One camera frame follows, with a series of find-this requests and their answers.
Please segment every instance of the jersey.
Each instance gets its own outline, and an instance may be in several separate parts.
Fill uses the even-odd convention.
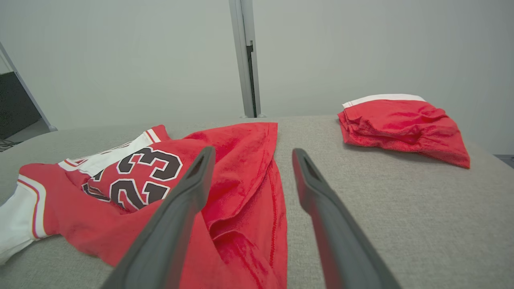
[[[194,219],[181,288],[286,288],[287,223],[273,160],[276,123],[245,123],[172,140],[164,126],[110,150],[21,167],[0,207],[0,261],[61,234],[116,266],[199,152],[214,146],[209,197]]]

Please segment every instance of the gray fabric surface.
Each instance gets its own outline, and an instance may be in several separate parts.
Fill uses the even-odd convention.
[[[237,121],[279,123],[275,160],[287,209],[289,288],[324,288],[314,231],[296,193],[296,147],[311,156],[404,288],[513,287],[514,170],[480,147],[466,142],[466,170],[416,154],[347,146],[337,116]],[[182,138],[237,121],[164,125],[172,138]],[[22,165],[93,154],[151,125],[58,131],[1,153],[0,203],[13,193]],[[0,266],[0,287],[99,288],[111,270],[53,236]]]

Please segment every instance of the red fabric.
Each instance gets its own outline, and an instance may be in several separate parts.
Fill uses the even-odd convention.
[[[151,181],[173,189],[202,148],[214,146],[212,186],[205,208],[195,217],[180,287],[286,288],[285,203],[273,160],[277,124],[238,124],[179,140],[171,140],[164,126],[153,131],[161,142],[149,147],[172,153],[182,162],[175,179],[150,179],[163,162],[140,164],[142,155],[137,154],[128,156],[134,164],[130,173],[120,174],[120,160],[97,175],[99,180],[80,171],[65,171],[58,164],[23,166],[20,174],[41,183],[46,190],[47,234],[61,234],[79,251],[115,266],[162,200],[138,209],[122,193],[119,198],[123,208],[113,202],[109,187],[120,179],[131,179],[139,198],[148,203],[143,186]],[[87,195],[83,185],[111,200]]]
[[[415,152],[469,169],[457,124],[442,109],[418,100],[373,100],[338,114],[345,143]]]

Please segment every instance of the folded red cloth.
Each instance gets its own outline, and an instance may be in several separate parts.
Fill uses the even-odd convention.
[[[407,94],[371,95],[343,104],[338,114],[345,143],[416,152],[469,169],[457,124],[442,109]]]

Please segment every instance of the clothing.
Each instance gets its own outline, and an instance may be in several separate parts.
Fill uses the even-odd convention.
[[[416,152],[470,168],[457,124],[442,109],[407,94],[372,95],[343,104],[338,114],[345,143]]]
[[[286,288],[287,224],[273,160],[276,123],[245,123],[172,140],[153,127],[116,148],[20,169],[0,207],[0,262],[61,234],[116,266],[198,153],[214,146],[207,204],[194,220],[181,288]]]

